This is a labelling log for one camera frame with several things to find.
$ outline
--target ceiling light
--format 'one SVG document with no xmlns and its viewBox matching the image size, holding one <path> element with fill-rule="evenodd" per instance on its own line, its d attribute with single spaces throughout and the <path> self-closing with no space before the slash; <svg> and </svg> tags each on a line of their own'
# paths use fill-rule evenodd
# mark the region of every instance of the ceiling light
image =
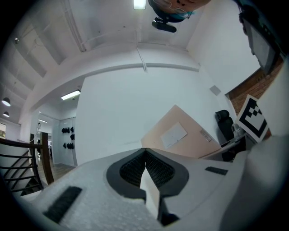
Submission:
<svg viewBox="0 0 289 231">
<path fill-rule="evenodd" d="M 65 95 L 65 96 L 63 96 L 63 97 L 61 97 L 63 100 L 65 100 L 65 99 L 69 99 L 69 98 L 72 98 L 72 97 L 74 97 L 74 96 L 77 96 L 77 95 L 79 95 L 80 94 L 80 90 L 77 90 L 77 91 L 75 91 L 75 92 L 72 92 L 72 93 L 69 93 L 69 94 L 67 94 L 67 95 Z"/>
<path fill-rule="evenodd" d="M 41 121 L 41 122 L 43 122 L 43 123 L 47 123 L 46 121 L 44 121 L 44 120 L 39 120 L 39 121 Z"/>
<path fill-rule="evenodd" d="M 6 105 L 6 106 L 11 106 L 10 100 L 9 100 L 8 97 L 5 97 L 5 98 L 2 100 L 2 103 L 3 103 L 4 105 Z"/>
<path fill-rule="evenodd" d="M 134 9 L 145 9 L 146 0 L 134 0 Z"/>
<path fill-rule="evenodd" d="M 6 117 L 10 117 L 8 112 L 4 112 L 3 115 Z"/>
</svg>

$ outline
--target wooden floor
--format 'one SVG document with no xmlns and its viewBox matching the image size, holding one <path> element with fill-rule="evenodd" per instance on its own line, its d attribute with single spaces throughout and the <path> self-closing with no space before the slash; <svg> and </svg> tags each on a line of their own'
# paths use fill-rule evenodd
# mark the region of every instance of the wooden floor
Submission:
<svg viewBox="0 0 289 231">
<path fill-rule="evenodd" d="M 63 177 L 66 173 L 70 172 L 72 169 L 75 168 L 73 166 L 68 166 L 64 164 L 53 164 L 52 159 L 50 159 L 50 166 L 51 166 L 51 171 L 52 171 L 54 181 L 57 181 L 59 178 Z M 39 172 L 41 181 L 47 184 L 41 161 L 39 161 L 39 164 L 38 164 L 38 172 Z"/>
</svg>

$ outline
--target brick wall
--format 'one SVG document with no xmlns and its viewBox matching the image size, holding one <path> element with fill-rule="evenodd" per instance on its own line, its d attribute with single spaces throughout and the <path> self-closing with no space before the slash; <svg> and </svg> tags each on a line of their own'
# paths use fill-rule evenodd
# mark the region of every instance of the brick wall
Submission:
<svg viewBox="0 0 289 231">
<path fill-rule="evenodd" d="M 235 109 L 236 115 L 239 114 L 247 95 L 251 95 L 256 99 L 259 99 L 262 94 L 267 90 L 273 80 L 276 78 L 278 72 L 283 65 L 283 61 L 279 59 L 269 75 L 265 75 L 264 72 L 259 69 L 248 79 L 246 79 L 239 86 L 234 88 L 228 93 L 229 99 Z M 270 131 L 267 132 L 265 139 L 270 137 Z"/>
</svg>

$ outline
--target window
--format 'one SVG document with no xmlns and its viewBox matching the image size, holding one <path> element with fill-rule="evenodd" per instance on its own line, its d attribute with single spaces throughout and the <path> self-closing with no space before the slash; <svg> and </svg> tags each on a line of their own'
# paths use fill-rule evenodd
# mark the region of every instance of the window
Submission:
<svg viewBox="0 0 289 231">
<path fill-rule="evenodd" d="M 6 125 L 0 123 L 0 138 L 5 139 L 6 135 Z"/>
</svg>

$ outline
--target beige panel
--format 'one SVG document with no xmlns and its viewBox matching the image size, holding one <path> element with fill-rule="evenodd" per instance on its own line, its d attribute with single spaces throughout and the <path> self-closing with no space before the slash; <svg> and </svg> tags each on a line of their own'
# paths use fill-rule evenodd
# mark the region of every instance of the beige panel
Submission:
<svg viewBox="0 0 289 231">
<path fill-rule="evenodd" d="M 160 138 L 167 130 L 179 122 L 187 135 L 173 146 L 165 149 Z M 175 154 L 200 158 L 220 149 L 220 145 L 210 136 L 208 142 L 200 133 L 203 128 L 178 106 L 171 110 L 141 139 L 144 148 L 157 148 Z"/>
</svg>

